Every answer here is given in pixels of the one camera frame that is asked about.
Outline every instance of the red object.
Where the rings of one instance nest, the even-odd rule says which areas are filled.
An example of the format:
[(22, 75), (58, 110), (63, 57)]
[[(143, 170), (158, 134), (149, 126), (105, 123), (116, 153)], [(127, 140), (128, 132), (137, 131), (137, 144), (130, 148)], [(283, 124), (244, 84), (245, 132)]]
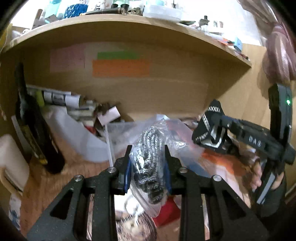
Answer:
[(96, 129), (93, 126), (84, 126), (92, 134), (96, 133)]
[(156, 227), (167, 225), (181, 217), (181, 210), (175, 204), (173, 196), (168, 197), (164, 206), (161, 207), (160, 213), (153, 221)]

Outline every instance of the wooden shelf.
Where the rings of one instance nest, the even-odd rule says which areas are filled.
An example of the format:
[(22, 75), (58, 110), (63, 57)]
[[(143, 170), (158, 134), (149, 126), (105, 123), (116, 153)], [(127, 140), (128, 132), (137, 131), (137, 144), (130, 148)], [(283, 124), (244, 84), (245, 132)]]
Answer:
[(250, 61), (198, 30), (163, 20), (118, 14), (80, 16), (49, 23), (11, 41), (3, 52), (101, 41), (160, 45), (251, 66)]

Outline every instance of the orange object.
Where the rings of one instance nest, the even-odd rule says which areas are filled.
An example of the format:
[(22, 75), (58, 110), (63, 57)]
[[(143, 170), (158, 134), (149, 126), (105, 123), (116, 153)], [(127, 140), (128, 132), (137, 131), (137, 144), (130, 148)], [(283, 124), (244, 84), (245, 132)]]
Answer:
[(148, 77), (149, 73), (145, 59), (93, 60), (93, 77)]
[(214, 163), (215, 165), (224, 166), (226, 170), (235, 176), (243, 176), (246, 174), (244, 165), (232, 155), (222, 155), (211, 150), (205, 150), (202, 157)]

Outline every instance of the pink sticky note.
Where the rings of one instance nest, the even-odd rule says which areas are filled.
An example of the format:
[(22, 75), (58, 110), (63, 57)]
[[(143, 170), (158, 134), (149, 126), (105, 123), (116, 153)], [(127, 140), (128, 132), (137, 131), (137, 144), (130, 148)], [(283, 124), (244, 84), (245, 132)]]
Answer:
[(76, 44), (66, 48), (52, 49), (50, 51), (50, 72), (84, 69), (84, 48), (84, 44)]

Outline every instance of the white plastic container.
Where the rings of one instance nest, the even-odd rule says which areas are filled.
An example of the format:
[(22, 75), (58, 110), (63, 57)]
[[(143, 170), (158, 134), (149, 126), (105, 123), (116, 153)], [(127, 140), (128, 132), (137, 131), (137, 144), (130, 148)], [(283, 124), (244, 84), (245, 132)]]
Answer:
[(165, 6), (147, 5), (144, 7), (143, 16), (178, 23), (181, 21), (182, 11)]
[(0, 168), (4, 171), (1, 173), (1, 182), (9, 192), (16, 193), (15, 187), (24, 190), (29, 177), (29, 165), (12, 136), (8, 134), (0, 137)]

